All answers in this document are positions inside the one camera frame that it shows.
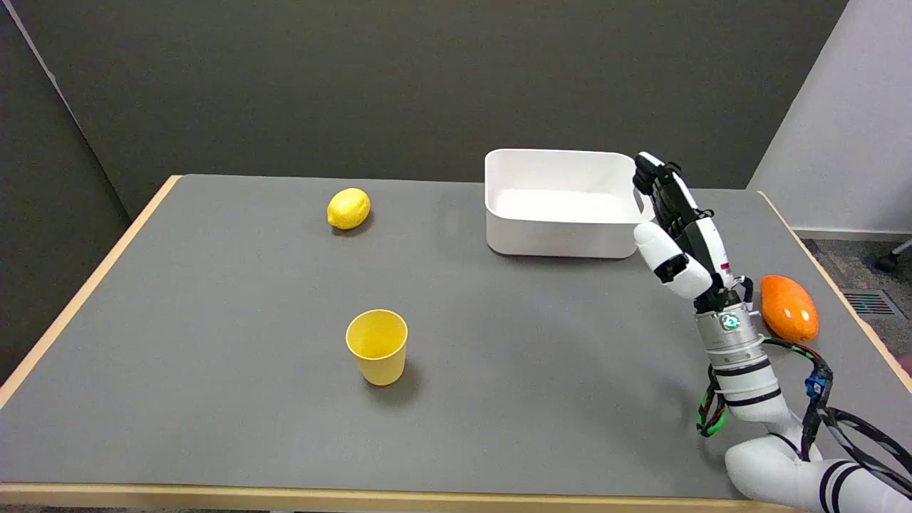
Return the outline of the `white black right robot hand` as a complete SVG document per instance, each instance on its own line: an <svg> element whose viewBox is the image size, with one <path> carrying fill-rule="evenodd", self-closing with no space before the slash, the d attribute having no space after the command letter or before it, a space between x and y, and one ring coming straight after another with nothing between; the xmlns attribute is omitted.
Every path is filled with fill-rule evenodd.
<svg viewBox="0 0 912 513"><path fill-rule="evenodd" d="M649 152L640 152L634 163L635 189L651 201L655 215L634 230L649 269L675 295L691 300L698 314L736 305L751 311L753 282L730 269L715 213L698 207L680 166Z"/></svg>

